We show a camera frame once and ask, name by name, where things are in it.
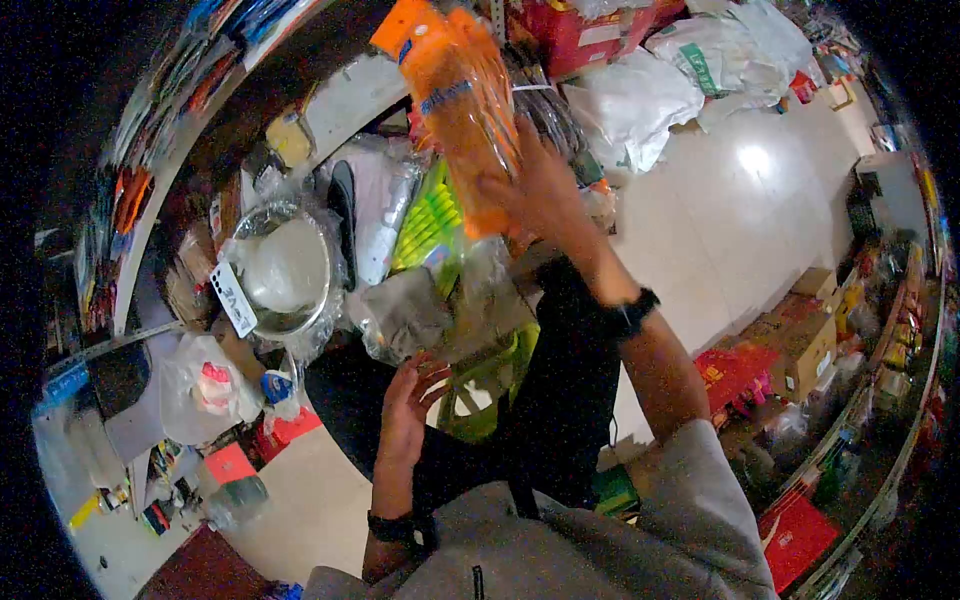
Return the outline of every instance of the yellow-green item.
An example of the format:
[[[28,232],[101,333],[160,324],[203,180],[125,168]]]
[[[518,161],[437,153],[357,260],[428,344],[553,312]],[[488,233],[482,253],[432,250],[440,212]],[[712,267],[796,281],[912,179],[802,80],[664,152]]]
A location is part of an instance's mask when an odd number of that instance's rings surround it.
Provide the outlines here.
[[[509,391],[513,405],[539,336],[540,326],[530,323],[504,338],[499,348],[453,365],[451,390],[441,399],[437,428],[469,444],[478,444],[490,436],[496,429],[496,402]],[[470,395],[471,382],[475,389],[490,394],[493,404],[480,409]],[[458,398],[467,406],[469,415],[457,415]]]
[[[403,219],[391,271],[426,266],[434,274],[441,297],[448,297],[460,275],[453,249],[463,222],[463,209],[453,191],[446,160],[438,160],[423,178]]]

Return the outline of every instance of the floor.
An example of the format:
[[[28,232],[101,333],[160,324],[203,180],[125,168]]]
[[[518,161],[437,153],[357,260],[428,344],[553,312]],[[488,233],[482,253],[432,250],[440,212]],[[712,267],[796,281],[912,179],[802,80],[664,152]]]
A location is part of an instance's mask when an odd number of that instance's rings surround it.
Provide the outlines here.
[[[628,178],[613,244],[691,354],[772,307],[810,266],[835,267],[852,234],[849,172],[873,151],[866,101],[833,112],[824,97],[787,114],[733,115],[710,135],[671,136],[662,162]],[[621,371],[614,409],[626,461],[652,441]],[[272,579],[305,582],[317,564],[359,575],[371,485],[322,427],[264,468],[266,512],[228,536]]]

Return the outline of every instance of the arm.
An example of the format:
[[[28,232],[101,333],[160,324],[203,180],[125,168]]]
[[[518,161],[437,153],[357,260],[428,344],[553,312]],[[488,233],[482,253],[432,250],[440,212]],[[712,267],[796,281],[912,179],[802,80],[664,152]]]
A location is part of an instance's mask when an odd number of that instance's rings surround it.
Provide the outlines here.
[[[413,513],[414,465],[423,448],[426,414],[449,388],[442,386],[427,392],[448,377],[450,367],[431,361],[427,354],[396,370],[383,399],[380,447],[373,465],[371,516],[396,519]],[[407,545],[381,541],[368,532],[363,580],[375,584],[412,559]]]
[[[482,178],[481,189],[499,199],[523,228],[555,244],[576,266],[603,306],[637,300],[640,286],[607,238],[584,213],[576,179],[529,122],[519,121],[522,175],[516,186]],[[709,419],[707,391],[684,346],[654,311],[634,338],[620,345],[627,374],[654,436],[665,443],[686,422]]]

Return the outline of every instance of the blue label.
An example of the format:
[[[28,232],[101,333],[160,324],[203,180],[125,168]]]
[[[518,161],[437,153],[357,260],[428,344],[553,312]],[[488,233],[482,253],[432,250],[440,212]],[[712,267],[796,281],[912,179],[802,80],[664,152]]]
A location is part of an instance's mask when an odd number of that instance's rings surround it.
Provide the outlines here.
[[[403,64],[403,60],[407,58],[407,53],[410,52],[410,49],[414,47],[414,42],[410,39],[403,44],[403,47],[400,48],[400,58],[397,59],[397,64]]]
[[[267,397],[267,401],[273,405],[287,399],[294,394],[294,382],[279,371],[267,371],[260,378],[260,387]]]
[[[433,109],[438,105],[443,104],[450,98],[457,96],[469,89],[473,88],[473,84],[467,80],[463,80],[454,85],[451,85],[447,89],[434,88],[433,92],[427,97],[426,100],[420,103],[420,113],[423,116],[426,116],[433,112]]]

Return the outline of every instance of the red box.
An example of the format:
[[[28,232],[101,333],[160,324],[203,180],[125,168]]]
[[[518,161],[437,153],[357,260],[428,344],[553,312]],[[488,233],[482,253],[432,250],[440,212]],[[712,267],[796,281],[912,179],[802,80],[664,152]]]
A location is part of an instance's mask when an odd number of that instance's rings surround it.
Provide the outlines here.
[[[207,456],[204,463],[220,485],[256,475],[256,470],[237,442]]]
[[[830,548],[840,532],[804,496],[797,493],[760,518],[761,539],[765,540],[770,535],[777,516],[780,516],[777,531],[763,555],[770,565],[774,586],[779,594]]]
[[[645,9],[621,9],[588,21],[560,0],[524,0],[513,16],[540,44],[546,74],[557,79],[593,63],[630,54],[654,23],[663,24],[684,8],[683,0],[655,0]]]
[[[300,415],[292,421],[274,420],[274,431],[269,436],[263,430],[263,423],[260,423],[260,426],[256,429],[253,444],[263,458],[263,462],[269,463],[280,453],[280,450],[290,445],[290,442],[294,439],[320,425],[320,417],[303,406],[300,408]]]

